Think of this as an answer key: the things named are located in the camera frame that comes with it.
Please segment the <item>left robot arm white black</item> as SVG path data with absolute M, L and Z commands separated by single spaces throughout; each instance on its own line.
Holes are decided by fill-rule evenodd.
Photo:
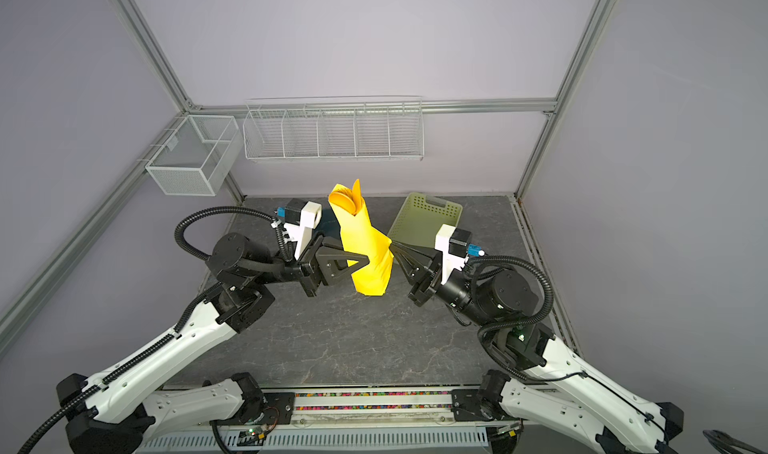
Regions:
M 90 376 L 72 374 L 62 380 L 57 386 L 58 410 L 30 435 L 21 452 L 31 452 L 60 421 L 66 423 L 67 441 L 75 453 L 133 453 L 147 441 L 197 423 L 258 419 L 264 396 L 247 373 L 196 389 L 163 393 L 160 388 L 258 321 L 275 300 L 269 285 L 297 282 L 313 297 L 319 286 L 349 278 L 368 265 L 368 256 L 316 232 L 321 211 L 312 202 L 282 217 L 243 206 L 216 206 L 180 221 L 175 242 L 205 262 L 215 283 L 193 298 L 175 324 L 133 354 Z M 193 224 L 223 214 L 268 222 L 277 250 L 239 233 L 223 235 L 211 253 L 186 239 Z

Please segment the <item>light green perforated basket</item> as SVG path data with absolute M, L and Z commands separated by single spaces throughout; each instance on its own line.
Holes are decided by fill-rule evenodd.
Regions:
M 411 192 L 403 202 L 387 236 L 396 242 L 433 248 L 435 237 L 444 225 L 459 224 L 463 206 L 420 192 Z

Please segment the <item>yellow paper napkin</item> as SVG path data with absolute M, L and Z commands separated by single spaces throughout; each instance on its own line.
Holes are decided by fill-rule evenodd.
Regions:
M 358 212 L 350 215 L 333 207 L 341 227 L 341 241 L 345 251 L 364 254 L 369 258 L 369 265 L 352 275 L 356 291 L 369 297 L 383 296 L 391 278 L 394 256 L 390 252 L 391 239 L 376 229 L 371 222 L 366 201 L 362 195 L 360 180 L 351 188 L 336 184 L 333 191 L 346 191 L 353 195 Z

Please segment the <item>white vent grille strip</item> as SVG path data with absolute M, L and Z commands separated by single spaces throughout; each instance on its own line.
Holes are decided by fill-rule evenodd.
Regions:
M 486 448 L 486 429 L 474 426 L 378 429 L 276 429 L 264 439 L 252 429 L 221 429 L 232 452 L 352 452 L 422 448 Z M 148 441 L 136 453 L 223 453 L 212 430 L 184 431 Z

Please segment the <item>dark teal plastic tub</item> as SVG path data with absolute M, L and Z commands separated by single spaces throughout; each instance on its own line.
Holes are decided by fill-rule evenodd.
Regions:
M 333 210 L 330 207 L 324 207 L 321 211 L 321 219 L 315 230 L 325 237 L 341 239 L 341 227 Z

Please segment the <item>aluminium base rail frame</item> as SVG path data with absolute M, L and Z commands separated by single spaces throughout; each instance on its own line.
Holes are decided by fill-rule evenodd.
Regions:
M 585 372 L 553 384 L 555 395 L 542 382 L 524 384 L 497 371 L 488 372 L 475 391 L 393 388 L 264 394 L 250 377 L 184 391 L 150 391 L 129 382 L 104 387 L 86 405 L 97 421 L 111 425 L 130 416 L 147 417 L 149 425 L 140 430 L 144 441 L 211 421 L 266 427 L 297 424 L 312 416 L 348 422 L 364 416 L 414 417 L 420 412 L 456 422 L 534 421 L 603 453 L 653 450 L 664 438 L 653 425 L 654 408 L 618 386 Z

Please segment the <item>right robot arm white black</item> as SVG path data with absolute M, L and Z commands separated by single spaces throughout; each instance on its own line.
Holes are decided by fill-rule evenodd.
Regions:
M 554 307 L 548 276 L 524 259 L 446 254 L 402 243 L 391 248 L 422 305 L 442 301 L 477 326 L 497 364 L 476 394 L 479 417 L 518 418 L 565 435 L 597 453 L 670 453 L 684 414 L 670 402 L 632 393 L 584 361 L 545 319 Z

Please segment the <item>white mesh box basket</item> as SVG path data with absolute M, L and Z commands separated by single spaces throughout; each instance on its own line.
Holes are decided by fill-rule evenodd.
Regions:
M 148 160 L 146 171 L 168 196 L 213 197 L 243 145 L 235 117 L 187 115 Z

